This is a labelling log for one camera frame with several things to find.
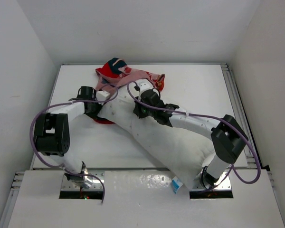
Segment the white pillow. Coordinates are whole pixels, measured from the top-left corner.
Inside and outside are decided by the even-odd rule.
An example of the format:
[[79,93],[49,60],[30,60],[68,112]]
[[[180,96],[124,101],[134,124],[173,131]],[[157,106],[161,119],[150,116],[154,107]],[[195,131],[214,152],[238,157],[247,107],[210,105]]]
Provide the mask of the white pillow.
[[[131,83],[128,94],[138,95]],[[152,117],[132,120],[132,137],[155,159],[174,173],[192,190],[196,176],[201,172],[203,162],[214,153],[212,141],[185,129],[157,123]]]

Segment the red patterned pillowcase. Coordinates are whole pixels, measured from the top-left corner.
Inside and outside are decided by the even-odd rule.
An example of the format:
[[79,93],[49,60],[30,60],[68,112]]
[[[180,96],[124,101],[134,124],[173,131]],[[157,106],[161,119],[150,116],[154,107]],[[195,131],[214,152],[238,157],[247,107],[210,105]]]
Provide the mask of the red patterned pillowcase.
[[118,96],[104,104],[91,118],[100,124],[115,123],[127,131],[131,131],[132,120],[137,116],[133,113],[134,100],[128,94],[126,84],[130,81],[150,81],[152,87],[159,91],[164,88],[165,74],[155,74],[129,67],[122,59],[112,58],[103,67],[95,70],[98,76],[96,90],[105,90],[114,95],[118,87]]

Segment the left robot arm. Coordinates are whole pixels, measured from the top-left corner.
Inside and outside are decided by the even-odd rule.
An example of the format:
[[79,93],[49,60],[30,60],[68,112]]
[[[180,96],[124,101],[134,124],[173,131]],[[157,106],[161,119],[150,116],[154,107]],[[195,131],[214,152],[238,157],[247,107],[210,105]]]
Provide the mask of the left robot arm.
[[68,174],[84,173],[84,162],[70,151],[70,123],[81,115],[96,117],[110,94],[82,86],[76,98],[51,106],[54,111],[43,111],[35,120],[33,145],[37,152],[49,157]]

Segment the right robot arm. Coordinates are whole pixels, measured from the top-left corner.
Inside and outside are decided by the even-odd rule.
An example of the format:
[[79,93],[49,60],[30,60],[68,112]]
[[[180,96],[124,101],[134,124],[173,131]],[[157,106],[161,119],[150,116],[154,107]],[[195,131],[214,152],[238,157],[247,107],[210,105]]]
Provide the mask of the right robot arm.
[[133,112],[135,140],[189,190],[213,187],[248,140],[233,116],[227,114],[215,125],[164,103],[150,88],[140,90]]

